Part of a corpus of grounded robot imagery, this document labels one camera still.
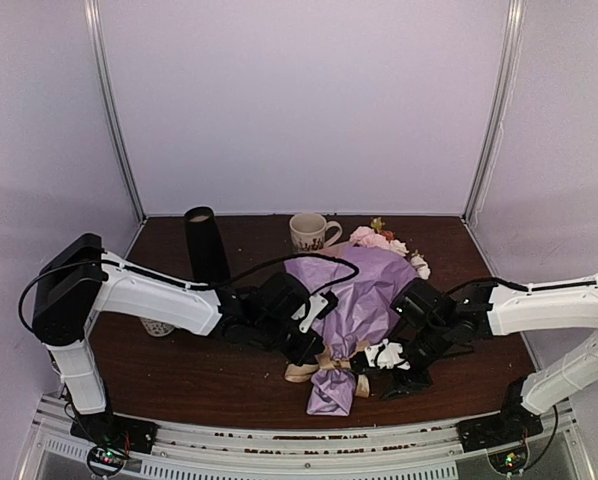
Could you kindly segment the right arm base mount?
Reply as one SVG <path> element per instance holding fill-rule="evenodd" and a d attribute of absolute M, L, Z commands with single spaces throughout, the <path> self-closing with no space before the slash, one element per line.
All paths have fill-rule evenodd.
<path fill-rule="evenodd" d="M 486 449 L 496 473 L 520 475 L 532 464 L 527 441 L 543 432 L 541 418 L 522 406 L 524 378 L 512 382 L 498 413 L 460 421 L 456 428 L 465 453 Z"/>

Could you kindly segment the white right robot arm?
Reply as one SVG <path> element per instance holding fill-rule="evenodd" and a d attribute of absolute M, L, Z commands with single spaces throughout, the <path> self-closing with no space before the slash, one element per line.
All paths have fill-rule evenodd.
<path fill-rule="evenodd" d="M 395 373 L 395 395 L 427 374 L 452 346 L 536 330 L 589 329 L 591 335 L 552 365 L 512 385 L 492 419 L 498 440 L 514 440 L 561 400 L 598 381 L 598 273 L 539 284 L 489 277 L 441 292 L 426 281 L 408 283 L 391 304 L 417 331 L 403 343 L 385 339 L 366 349 L 372 368 Z"/>

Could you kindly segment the white vented front rail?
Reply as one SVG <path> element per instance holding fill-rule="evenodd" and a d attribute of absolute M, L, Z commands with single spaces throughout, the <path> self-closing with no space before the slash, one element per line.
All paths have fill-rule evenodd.
<path fill-rule="evenodd" d="M 91 444 L 70 435 L 65 404 L 42 396 L 14 479 L 97 479 L 86 466 Z M 598 479 L 567 401 L 550 447 L 522 476 L 493 466 L 509 445 L 465 451 L 458 420 L 314 431 L 155 421 L 151 452 L 131 453 L 110 479 Z"/>

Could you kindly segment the left aluminium frame post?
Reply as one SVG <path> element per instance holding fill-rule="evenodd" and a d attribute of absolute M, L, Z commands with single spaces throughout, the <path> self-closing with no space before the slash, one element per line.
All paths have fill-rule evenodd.
<path fill-rule="evenodd" d="M 92 44 L 99 88 L 105 110 L 106 122 L 112 141 L 115 159 L 119 166 L 122 182 L 129 196 L 134 216 L 139 223 L 143 223 L 147 220 L 147 215 L 140 199 L 139 190 L 130 164 L 126 142 L 123 136 L 122 125 L 115 101 L 112 78 L 106 55 L 103 26 L 101 22 L 100 2 L 96 0 L 85 0 L 84 10 L 86 24 Z"/>

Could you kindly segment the floral mug yellow inside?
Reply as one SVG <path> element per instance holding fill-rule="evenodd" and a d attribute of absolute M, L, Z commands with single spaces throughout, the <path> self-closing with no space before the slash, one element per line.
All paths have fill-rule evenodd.
<path fill-rule="evenodd" d="M 144 318 L 141 318 L 140 322 L 146 333 L 154 338 L 163 338 L 175 331 L 175 327 L 167 323 Z"/>

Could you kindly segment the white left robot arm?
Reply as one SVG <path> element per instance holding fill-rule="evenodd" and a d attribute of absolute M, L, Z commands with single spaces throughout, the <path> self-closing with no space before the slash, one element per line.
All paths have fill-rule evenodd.
<path fill-rule="evenodd" d="M 321 353 L 311 325 L 331 302 L 294 276 L 277 272 L 261 286 L 196 284 L 129 263 L 84 234 L 39 273 L 31 330 L 54 358 L 85 429 L 102 444 L 116 442 L 123 424 L 108 409 L 104 381 L 86 322 L 94 312 L 151 320 L 194 335 L 278 350 L 302 364 Z"/>

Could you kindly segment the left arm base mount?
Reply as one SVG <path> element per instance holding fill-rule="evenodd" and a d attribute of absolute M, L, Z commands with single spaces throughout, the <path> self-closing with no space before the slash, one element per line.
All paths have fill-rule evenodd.
<path fill-rule="evenodd" d="M 85 463 L 95 479 L 110 479 L 133 461 L 133 453 L 152 451 L 158 430 L 152 421 L 116 415 L 110 410 L 85 415 L 72 402 L 66 405 L 65 413 L 72 420 L 70 434 L 91 444 Z"/>

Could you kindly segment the right aluminium frame post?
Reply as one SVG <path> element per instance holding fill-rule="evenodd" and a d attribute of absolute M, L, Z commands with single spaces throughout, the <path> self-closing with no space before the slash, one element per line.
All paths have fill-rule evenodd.
<path fill-rule="evenodd" d="M 477 169 L 463 213 L 463 220 L 470 227 L 474 227 L 478 222 L 478 215 L 483 208 L 494 171 L 496 155 L 503 135 L 503 120 L 512 94 L 517 70 L 525 7 L 526 1 L 513 0 L 508 2 L 508 13 L 490 114 Z"/>

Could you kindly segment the black tall vase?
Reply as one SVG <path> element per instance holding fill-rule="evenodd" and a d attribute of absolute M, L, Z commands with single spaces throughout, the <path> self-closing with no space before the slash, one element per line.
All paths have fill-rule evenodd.
<path fill-rule="evenodd" d="M 228 280 L 230 268 L 214 211 L 207 206 L 188 210 L 184 230 L 194 280 L 208 284 Z"/>

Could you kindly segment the cream printed mug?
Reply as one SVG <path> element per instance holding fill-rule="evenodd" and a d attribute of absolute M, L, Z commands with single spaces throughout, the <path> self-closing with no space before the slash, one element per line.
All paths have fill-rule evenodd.
<path fill-rule="evenodd" d="M 339 222 L 328 221 L 317 213 L 299 213 L 289 220 L 290 236 L 295 253 L 316 252 L 334 245 L 343 229 Z"/>

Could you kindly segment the aluminium frame post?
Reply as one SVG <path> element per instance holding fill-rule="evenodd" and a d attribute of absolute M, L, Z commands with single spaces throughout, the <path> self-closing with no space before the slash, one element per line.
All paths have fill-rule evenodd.
<path fill-rule="evenodd" d="M 463 220 L 470 227 L 474 227 L 478 222 L 478 215 L 483 208 L 494 171 L 496 155 L 503 135 L 503 120 L 512 94 L 517 70 L 525 7 L 526 1 L 513 0 L 508 2 L 508 13 L 490 114 L 477 169 L 463 213 Z"/>
<path fill-rule="evenodd" d="M 139 190 L 130 164 L 126 142 L 123 136 L 122 125 L 115 101 L 112 78 L 106 55 L 103 26 L 101 22 L 100 2 L 96 0 L 85 0 L 84 10 L 86 24 L 92 44 L 99 88 L 105 110 L 106 122 L 112 141 L 115 159 L 119 166 L 122 182 L 129 196 L 134 216 L 139 223 L 143 223 L 147 220 L 147 215 L 140 199 Z"/>

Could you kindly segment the beige satin ribbon bow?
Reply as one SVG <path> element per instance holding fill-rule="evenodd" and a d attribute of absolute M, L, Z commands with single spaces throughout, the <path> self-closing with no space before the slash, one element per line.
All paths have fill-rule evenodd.
<path fill-rule="evenodd" d="M 334 356 L 331 348 L 327 345 L 324 350 L 316 356 L 316 364 L 303 364 L 301 366 L 288 364 L 284 372 L 284 379 L 291 383 L 303 383 L 309 381 L 312 376 L 320 371 L 345 371 L 352 373 L 352 358 L 358 353 L 364 353 L 370 344 L 367 341 L 358 343 L 348 357 Z"/>

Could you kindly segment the purple flower bouquet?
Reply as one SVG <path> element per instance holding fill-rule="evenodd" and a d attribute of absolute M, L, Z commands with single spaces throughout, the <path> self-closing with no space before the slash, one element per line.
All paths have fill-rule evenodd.
<path fill-rule="evenodd" d="M 338 306 L 323 319 L 317 319 L 308 331 L 320 335 L 324 348 L 329 345 L 334 356 L 352 355 L 356 345 L 370 345 L 388 339 L 395 331 L 398 315 L 390 304 L 400 290 L 415 279 L 428 280 L 428 262 L 418 251 L 397 239 L 377 217 L 368 226 L 357 227 L 349 240 L 320 251 L 336 260 L 346 260 L 358 267 L 355 278 L 328 287 L 349 272 L 334 261 L 317 258 L 289 260 L 285 269 L 297 277 L 309 291 L 323 287 L 338 297 Z M 312 391 L 307 413 L 321 416 L 347 416 L 356 397 L 370 396 L 369 376 L 345 371 L 320 371 L 309 382 Z"/>

